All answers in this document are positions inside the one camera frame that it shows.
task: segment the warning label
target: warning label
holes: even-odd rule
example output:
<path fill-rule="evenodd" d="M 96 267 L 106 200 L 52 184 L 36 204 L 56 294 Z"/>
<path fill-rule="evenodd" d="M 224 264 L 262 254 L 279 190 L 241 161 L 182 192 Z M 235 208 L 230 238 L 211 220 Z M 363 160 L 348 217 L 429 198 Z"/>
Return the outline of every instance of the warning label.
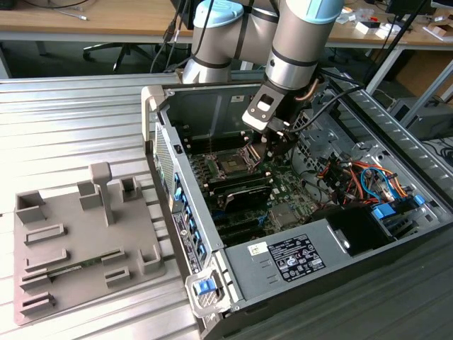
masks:
<path fill-rule="evenodd" d="M 287 282 L 326 267 L 305 234 L 272 244 L 268 249 L 280 274 Z"/>

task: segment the office chair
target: office chair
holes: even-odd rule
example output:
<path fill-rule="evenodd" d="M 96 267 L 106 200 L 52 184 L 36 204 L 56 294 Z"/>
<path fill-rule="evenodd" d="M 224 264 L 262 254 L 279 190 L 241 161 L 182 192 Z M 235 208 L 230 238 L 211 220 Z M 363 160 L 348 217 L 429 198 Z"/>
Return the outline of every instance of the office chair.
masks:
<path fill-rule="evenodd" d="M 130 55 L 131 51 L 138 53 L 139 55 L 147 58 L 150 61 L 153 60 L 153 57 L 149 53 L 143 51 L 143 49 L 140 48 L 138 45 L 153 45 L 153 44 L 131 44 L 128 42 L 109 42 L 106 44 L 85 47 L 83 56 L 87 62 L 93 62 L 94 58 L 90 56 L 91 52 L 106 50 L 108 48 L 121 47 L 120 55 L 118 55 L 116 63 L 113 65 L 113 73 L 116 73 L 120 68 L 122 60 L 125 57 L 125 55 Z"/>

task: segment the motherboard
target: motherboard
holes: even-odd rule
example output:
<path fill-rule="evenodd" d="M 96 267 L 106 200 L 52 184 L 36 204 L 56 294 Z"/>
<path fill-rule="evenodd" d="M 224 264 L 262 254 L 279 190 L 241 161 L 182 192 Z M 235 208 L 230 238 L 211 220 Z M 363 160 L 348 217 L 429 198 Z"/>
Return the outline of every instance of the motherboard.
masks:
<path fill-rule="evenodd" d="M 222 241 L 229 246 L 303 224 L 319 206 L 289 159 L 260 162 L 250 145 L 192 154 L 189 162 Z"/>

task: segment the blue latch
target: blue latch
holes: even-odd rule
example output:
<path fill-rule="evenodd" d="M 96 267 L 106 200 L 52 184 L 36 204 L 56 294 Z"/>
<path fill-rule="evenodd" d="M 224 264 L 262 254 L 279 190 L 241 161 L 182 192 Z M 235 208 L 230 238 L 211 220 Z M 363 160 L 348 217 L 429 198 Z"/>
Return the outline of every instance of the blue latch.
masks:
<path fill-rule="evenodd" d="M 197 230 L 197 231 L 195 232 L 195 237 L 194 237 L 194 240 L 193 240 L 193 241 L 195 242 L 195 244 L 197 244 L 198 241 L 200 241 L 200 240 L 201 240 L 200 232 Z"/>
<path fill-rule="evenodd" d="M 415 195 L 413 197 L 414 201 L 417 202 L 418 205 L 425 204 L 425 199 L 421 195 Z"/>
<path fill-rule="evenodd" d="M 205 249 L 205 246 L 203 244 L 198 246 L 198 252 L 200 253 L 201 259 L 204 260 L 205 257 L 206 257 L 206 249 Z"/>
<path fill-rule="evenodd" d="M 193 286 L 197 295 L 215 292 L 215 290 L 217 289 L 213 278 L 208 278 L 207 280 L 197 282 Z"/>
<path fill-rule="evenodd" d="M 177 188 L 175 195 L 174 195 L 175 200 L 180 200 L 182 194 L 183 194 L 183 189 L 181 187 Z"/>
<path fill-rule="evenodd" d="M 382 220 L 385 217 L 396 214 L 396 211 L 390 206 L 389 203 L 378 205 L 374 210 L 374 214 L 377 218 Z"/>
<path fill-rule="evenodd" d="M 195 230 L 196 226 L 195 226 L 195 221 L 193 220 L 193 218 L 191 218 L 189 220 L 189 229 L 190 229 L 190 232 L 193 233 L 193 231 Z"/>

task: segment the circuit board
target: circuit board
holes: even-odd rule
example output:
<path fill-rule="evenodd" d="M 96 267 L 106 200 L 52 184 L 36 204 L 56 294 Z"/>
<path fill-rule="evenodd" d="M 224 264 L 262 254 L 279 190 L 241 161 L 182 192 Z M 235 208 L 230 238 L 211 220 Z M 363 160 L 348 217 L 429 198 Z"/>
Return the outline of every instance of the circuit board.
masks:
<path fill-rule="evenodd" d="M 318 207 L 291 166 L 278 161 L 263 164 L 242 159 L 242 148 L 210 154 L 190 156 L 198 184 L 210 209 L 222 241 L 229 246 L 264 237 L 304 224 Z M 244 181 L 247 175 L 265 174 L 271 194 L 265 202 L 252 208 L 226 212 L 212 199 L 213 192 L 206 191 L 208 183 L 219 183 L 225 179 Z"/>

